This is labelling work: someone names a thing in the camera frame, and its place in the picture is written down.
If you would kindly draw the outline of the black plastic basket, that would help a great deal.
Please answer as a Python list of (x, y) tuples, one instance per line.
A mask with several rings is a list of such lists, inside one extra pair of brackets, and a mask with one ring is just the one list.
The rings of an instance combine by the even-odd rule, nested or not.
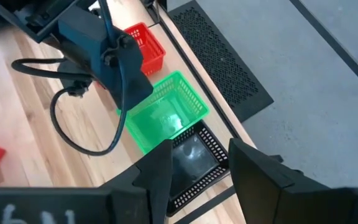
[(202, 120), (173, 140), (172, 156), (168, 217), (174, 216), (229, 172), (227, 150)]

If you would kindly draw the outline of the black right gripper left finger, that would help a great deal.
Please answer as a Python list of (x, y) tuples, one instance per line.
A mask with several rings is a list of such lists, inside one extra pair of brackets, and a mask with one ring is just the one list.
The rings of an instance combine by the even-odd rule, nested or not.
[(0, 187), (0, 224), (164, 224), (173, 142), (99, 187)]

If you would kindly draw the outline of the green plastic basket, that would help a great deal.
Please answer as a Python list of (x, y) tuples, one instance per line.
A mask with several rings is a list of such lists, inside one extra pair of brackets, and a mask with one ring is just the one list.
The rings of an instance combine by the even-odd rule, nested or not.
[(127, 112), (126, 128), (143, 154), (202, 120), (209, 108), (181, 72), (155, 83), (153, 93)]

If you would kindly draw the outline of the black perforated floor plate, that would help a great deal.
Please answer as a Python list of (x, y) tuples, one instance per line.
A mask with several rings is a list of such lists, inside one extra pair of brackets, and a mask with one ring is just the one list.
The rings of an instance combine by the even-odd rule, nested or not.
[(273, 103), (231, 44), (192, 0), (168, 12), (214, 84), (243, 122)]

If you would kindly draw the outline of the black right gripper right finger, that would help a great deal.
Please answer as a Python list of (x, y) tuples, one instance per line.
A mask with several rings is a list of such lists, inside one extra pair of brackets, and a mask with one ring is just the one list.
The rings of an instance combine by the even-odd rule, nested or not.
[(329, 188), (236, 138), (229, 168), (247, 224), (358, 224), (358, 188)]

